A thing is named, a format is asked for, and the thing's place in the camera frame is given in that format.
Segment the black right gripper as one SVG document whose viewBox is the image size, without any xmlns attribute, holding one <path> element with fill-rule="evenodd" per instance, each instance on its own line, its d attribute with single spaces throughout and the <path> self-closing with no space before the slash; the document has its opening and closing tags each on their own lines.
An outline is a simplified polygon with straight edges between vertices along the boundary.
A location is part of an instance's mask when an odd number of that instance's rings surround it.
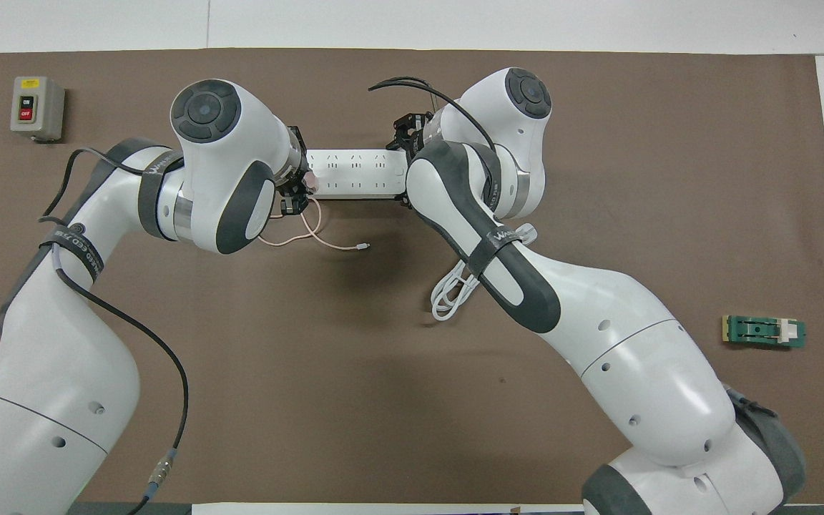
<svg viewBox="0 0 824 515">
<path fill-rule="evenodd" d="M 387 150 L 403 150 L 406 154 L 418 153 L 420 144 L 443 140 L 441 117 L 443 109 L 436 113 L 426 112 L 408 113 L 393 121 L 395 134 L 393 140 L 386 145 Z M 406 209 L 414 209 L 408 195 L 400 195 L 400 205 Z"/>
</svg>

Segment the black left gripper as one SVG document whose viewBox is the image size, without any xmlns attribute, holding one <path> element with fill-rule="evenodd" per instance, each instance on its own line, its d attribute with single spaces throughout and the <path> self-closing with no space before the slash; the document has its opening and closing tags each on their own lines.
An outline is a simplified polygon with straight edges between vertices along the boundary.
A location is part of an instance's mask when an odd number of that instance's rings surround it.
<svg viewBox="0 0 824 515">
<path fill-rule="evenodd" d="M 297 126 L 287 126 L 289 131 L 289 150 L 285 161 L 287 170 L 295 170 L 295 182 L 303 188 L 280 188 L 281 200 L 279 208 L 281 215 L 300 215 L 308 207 L 311 191 L 307 188 L 317 188 L 317 178 L 310 170 L 306 157 L 307 147 Z"/>
</svg>

